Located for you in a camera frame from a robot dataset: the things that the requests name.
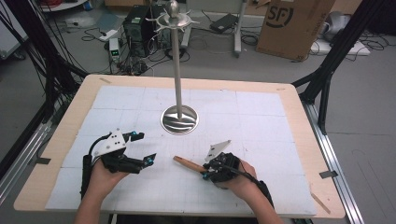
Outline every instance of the vertical metal rod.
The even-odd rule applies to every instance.
[[[176,91],[176,107],[177,107],[177,118],[182,117],[182,104],[181,104],[181,83],[180,83],[180,59],[178,49],[178,29],[172,29],[172,53],[175,70],[175,91]]]

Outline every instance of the circular metal base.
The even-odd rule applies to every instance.
[[[192,22],[187,14],[179,13],[177,17],[171,18],[168,14],[163,14],[157,19],[157,24],[162,28],[179,29],[188,26]]]
[[[189,106],[181,107],[181,119],[177,117],[177,107],[171,106],[163,111],[161,125],[172,134],[185,134],[192,132],[198,125],[198,114]]]

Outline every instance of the wooden stick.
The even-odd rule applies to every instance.
[[[320,200],[320,198],[318,198],[318,196],[314,193],[311,192],[311,196],[312,198],[314,198],[315,201],[317,201],[317,203],[328,213],[330,214],[332,211],[330,211],[330,209]]]
[[[198,173],[206,172],[207,170],[204,168],[204,166],[198,165],[192,161],[188,161],[186,159],[183,159],[179,156],[174,157],[174,161],[178,161],[180,164],[184,165],[187,168],[192,169],[193,171],[196,171]]]

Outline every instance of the power strip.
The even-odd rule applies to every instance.
[[[111,36],[113,36],[116,33],[117,33],[116,30],[110,30],[106,33],[106,35],[102,35],[101,37],[99,37],[99,39],[103,41],[107,41],[109,38],[111,38]]]

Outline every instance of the metal bracket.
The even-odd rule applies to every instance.
[[[94,152],[95,157],[125,148],[125,140],[120,130],[113,132],[107,140]]]
[[[322,177],[322,179],[338,176],[337,172],[335,172],[335,171],[325,171],[325,172],[319,173],[319,175],[320,175],[320,177]]]
[[[217,143],[215,145],[211,145],[209,151],[207,152],[207,156],[205,161],[211,161],[215,159],[228,145],[230,145],[231,140]]]

